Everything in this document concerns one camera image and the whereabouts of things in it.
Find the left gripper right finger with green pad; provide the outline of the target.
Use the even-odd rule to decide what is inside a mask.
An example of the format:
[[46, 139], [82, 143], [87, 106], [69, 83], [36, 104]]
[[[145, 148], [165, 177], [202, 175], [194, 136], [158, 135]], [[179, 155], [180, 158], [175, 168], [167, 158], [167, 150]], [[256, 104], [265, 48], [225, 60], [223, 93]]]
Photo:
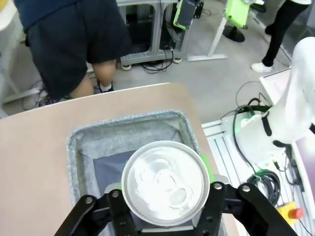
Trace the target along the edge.
[[220, 181], [213, 181], [208, 187], [194, 235], [216, 236], [224, 213], [233, 215], [251, 236], [297, 235], [254, 184], [234, 188]]

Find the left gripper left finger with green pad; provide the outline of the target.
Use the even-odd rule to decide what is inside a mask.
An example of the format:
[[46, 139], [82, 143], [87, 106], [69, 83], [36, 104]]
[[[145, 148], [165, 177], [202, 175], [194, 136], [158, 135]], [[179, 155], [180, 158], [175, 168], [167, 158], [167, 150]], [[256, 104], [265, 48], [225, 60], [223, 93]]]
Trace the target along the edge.
[[98, 236], [108, 223], [112, 223], [114, 235], [136, 236], [133, 222], [123, 193], [114, 189], [101, 198], [84, 195], [61, 224], [56, 236]]

